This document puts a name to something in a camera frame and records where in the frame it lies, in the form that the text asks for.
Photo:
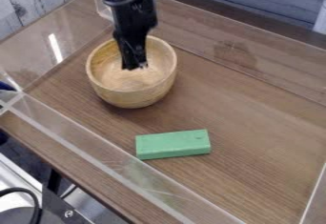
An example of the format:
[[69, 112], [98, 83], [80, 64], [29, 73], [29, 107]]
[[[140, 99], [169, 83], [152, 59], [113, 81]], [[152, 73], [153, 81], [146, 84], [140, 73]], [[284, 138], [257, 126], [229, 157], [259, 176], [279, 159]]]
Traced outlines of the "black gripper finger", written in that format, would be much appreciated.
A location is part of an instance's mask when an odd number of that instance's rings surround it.
[[118, 46], [118, 51], [121, 54], [121, 62], [124, 63], [124, 46], [122, 46], [122, 41], [117, 35], [113, 35], [113, 38], [116, 40], [117, 46]]
[[148, 65], [145, 43], [130, 45], [121, 41], [121, 68], [132, 71], [142, 69]]

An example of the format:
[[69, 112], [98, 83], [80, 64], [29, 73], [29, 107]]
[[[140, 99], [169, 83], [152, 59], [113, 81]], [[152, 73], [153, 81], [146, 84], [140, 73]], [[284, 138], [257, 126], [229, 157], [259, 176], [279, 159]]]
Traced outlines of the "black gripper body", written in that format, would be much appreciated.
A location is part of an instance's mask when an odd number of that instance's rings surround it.
[[113, 35], [130, 45], [145, 43], [148, 32], [157, 23], [153, 0], [102, 0], [102, 2], [112, 10]]

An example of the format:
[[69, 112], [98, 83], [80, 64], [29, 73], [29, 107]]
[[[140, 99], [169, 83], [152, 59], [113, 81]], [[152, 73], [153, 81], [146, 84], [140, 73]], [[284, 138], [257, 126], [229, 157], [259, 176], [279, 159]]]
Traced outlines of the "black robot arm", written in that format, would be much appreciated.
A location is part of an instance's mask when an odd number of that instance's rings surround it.
[[113, 38], [121, 54], [124, 70], [148, 65], [146, 36], [157, 25], [153, 0], [101, 0], [113, 17]]

